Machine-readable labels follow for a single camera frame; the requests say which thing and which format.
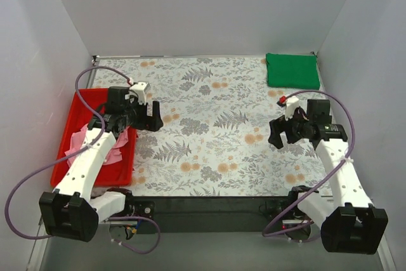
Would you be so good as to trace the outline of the green t shirt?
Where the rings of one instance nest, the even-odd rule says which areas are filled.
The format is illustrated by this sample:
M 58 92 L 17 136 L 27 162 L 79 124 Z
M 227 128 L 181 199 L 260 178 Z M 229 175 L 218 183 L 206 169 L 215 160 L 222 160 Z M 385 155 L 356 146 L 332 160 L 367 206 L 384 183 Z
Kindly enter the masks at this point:
M 319 89 L 315 55 L 267 53 L 267 84 L 274 88 Z

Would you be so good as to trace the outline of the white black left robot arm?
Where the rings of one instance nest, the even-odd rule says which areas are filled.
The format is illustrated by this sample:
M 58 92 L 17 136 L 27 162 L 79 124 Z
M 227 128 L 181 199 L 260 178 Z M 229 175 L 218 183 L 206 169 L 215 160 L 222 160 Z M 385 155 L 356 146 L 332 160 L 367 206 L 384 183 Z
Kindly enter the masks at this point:
M 147 114 L 149 87 L 149 83 L 138 82 L 107 90 L 107 101 L 93 111 L 69 170 L 52 192 L 44 192 L 40 197 L 47 234 L 88 242 L 99 223 L 112 216 L 128 220 L 134 215 L 130 191 L 113 188 L 97 198 L 92 198 L 91 192 L 120 134 L 128 128 L 156 132 L 163 126 L 157 101 L 152 103 L 152 115 Z

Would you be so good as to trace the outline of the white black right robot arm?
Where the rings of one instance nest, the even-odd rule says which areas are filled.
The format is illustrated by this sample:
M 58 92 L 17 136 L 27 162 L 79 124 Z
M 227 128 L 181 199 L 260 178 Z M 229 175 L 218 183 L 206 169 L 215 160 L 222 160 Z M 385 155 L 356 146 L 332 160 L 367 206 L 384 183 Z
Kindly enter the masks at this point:
M 314 187 L 294 187 L 291 198 L 263 230 L 263 236 L 288 213 L 308 217 L 319 229 L 330 253 L 375 254 L 388 224 L 384 209 L 376 208 L 365 193 L 350 157 L 353 144 L 344 127 L 332 122 L 329 100 L 308 100 L 302 109 L 295 96 L 283 96 L 278 105 L 284 115 L 270 121 L 269 143 L 281 149 L 281 134 L 289 144 L 308 140 L 322 161 L 325 178 Z

